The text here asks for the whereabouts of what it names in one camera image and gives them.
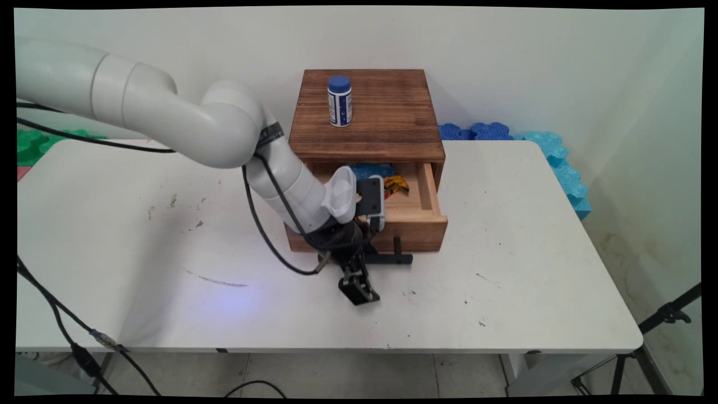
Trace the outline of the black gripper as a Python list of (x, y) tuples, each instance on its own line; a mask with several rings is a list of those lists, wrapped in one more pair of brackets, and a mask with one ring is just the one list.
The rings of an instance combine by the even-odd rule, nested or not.
[[(358, 222), (333, 223), (314, 233), (314, 243), (320, 246), (356, 245), (364, 239)], [(380, 296), (370, 284), (369, 270), (363, 259), (351, 259), (341, 266), (343, 276), (339, 289), (354, 305), (379, 302)]]

